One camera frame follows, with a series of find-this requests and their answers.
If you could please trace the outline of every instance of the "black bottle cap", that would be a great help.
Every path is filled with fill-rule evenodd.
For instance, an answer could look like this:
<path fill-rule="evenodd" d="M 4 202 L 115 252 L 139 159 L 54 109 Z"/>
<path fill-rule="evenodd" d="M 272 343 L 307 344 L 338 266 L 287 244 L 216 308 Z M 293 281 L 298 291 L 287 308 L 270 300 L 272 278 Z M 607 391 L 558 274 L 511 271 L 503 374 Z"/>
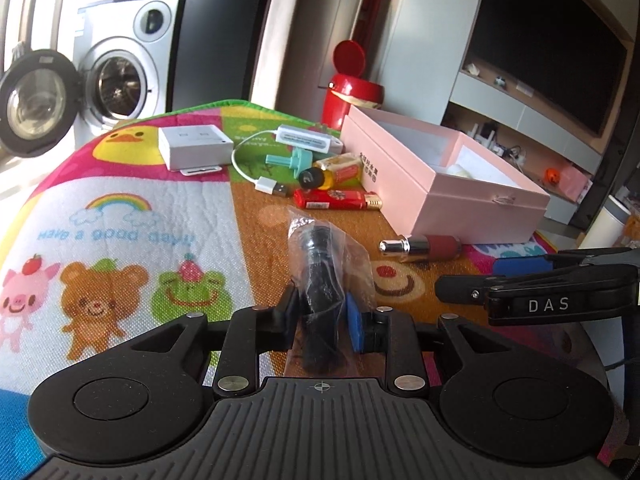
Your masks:
<path fill-rule="evenodd" d="M 324 184 L 324 171 L 315 166 L 300 171 L 298 182 L 303 189 L 317 189 Z"/>

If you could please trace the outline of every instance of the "small white cardboard box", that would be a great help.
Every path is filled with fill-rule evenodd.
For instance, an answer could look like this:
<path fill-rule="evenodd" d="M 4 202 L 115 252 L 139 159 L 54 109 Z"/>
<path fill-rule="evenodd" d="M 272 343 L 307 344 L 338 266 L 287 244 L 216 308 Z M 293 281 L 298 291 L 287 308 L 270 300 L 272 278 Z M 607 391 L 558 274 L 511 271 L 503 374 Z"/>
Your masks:
<path fill-rule="evenodd" d="M 213 124 L 158 128 L 158 148 L 170 171 L 231 164 L 234 143 Z"/>

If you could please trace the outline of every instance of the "plastic bag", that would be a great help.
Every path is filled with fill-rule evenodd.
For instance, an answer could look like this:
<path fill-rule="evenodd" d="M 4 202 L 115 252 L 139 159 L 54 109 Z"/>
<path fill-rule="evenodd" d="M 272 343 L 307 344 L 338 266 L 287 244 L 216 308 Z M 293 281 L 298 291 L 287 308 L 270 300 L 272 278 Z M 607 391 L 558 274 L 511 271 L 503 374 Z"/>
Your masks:
<path fill-rule="evenodd" d="M 303 315 L 286 374 L 360 375 L 367 360 L 357 358 L 351 347 L 346 298 L 349 294 L 361 311 L 375 309 L 369 253 L 330 222 L 295 209 L 290 216 L 289 269 Z"/>

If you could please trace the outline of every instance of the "open pink gift box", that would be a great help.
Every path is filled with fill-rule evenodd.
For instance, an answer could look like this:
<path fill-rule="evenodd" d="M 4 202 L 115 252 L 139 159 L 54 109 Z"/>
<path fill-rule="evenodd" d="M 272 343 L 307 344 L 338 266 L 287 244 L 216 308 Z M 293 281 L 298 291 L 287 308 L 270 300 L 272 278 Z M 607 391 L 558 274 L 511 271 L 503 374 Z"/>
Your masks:
<path fill-rule="evenodd" d="M 362 185 L 377 193 L 399 235 L 453 235 L 465 244 L 527 242 L 549 195 L 461 132 L 352 106 L 340 136 L 365 163 Z M 473 178 L 444 173 L 457 164 Z"/>

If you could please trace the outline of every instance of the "cartoon mat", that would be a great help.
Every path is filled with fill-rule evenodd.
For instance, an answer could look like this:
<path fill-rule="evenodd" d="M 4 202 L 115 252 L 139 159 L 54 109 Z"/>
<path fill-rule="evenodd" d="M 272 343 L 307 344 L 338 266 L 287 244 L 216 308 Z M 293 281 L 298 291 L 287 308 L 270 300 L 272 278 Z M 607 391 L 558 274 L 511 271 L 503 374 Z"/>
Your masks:
<path fill-rule="evenodd" d="M 275 304 L 289 279 L 288 199 L 256 192 L 227 168 L 185 177 L 167 171 L 158 126 L 215 124 L 234 142 L 280 124 L 306 121 L 242 101 L 128 124 L 81 148 L 33 193 L 0 242 L 0 479 L 20 478 L 42 460 L 26 421 L 27 396 L 47 376 L 181 314 L 228 319 L 238 308 Z M 249 175 L 293 183 L 290 170 L 264 164 L 287 147 L 264 134 L 238 153 Z M 378 302 L 433 322 L 454 311 L 486 323 L 481 308 L 441 304 L 441 274 L 487 272 L 500 256 L 552 250 L 541 238 L 517 246 L 466 247 L 453 262 L 382 260 L 394 236 L 379 212 L 315 211 L 370 253 Z M 562 336 L 527 332 L 539 349 Z M 580 361 L 580 346 L 565 352 Z M 211 380 L 216 358 L 207 380 Z M 284 354 L 261 357 L 263 376 L 281 374 Z"/>

